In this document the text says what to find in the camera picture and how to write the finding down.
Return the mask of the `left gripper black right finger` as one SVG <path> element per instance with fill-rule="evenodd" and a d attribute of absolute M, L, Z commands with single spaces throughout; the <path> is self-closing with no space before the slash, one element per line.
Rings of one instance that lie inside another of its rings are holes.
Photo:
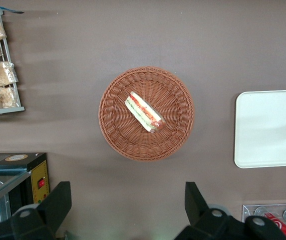
<path fill-rule="evenodd" d="M 286 235 L 267 218 L 250 216 L 240 222 L 219 208 L 210 208 L 194 182 L 185 183 L 184 206 L 189 225 L 176 240 L 286 240 Z"/>

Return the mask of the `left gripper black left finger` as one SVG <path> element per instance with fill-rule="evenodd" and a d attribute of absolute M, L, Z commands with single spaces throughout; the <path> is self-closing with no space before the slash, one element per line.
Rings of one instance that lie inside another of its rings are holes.
<path fill-rule="evenodd" d="M 16 240 L 54 240 L 72 206 L 71 184 L 60 182 L 38 205 L 27 205 L 11 217 Z"/>

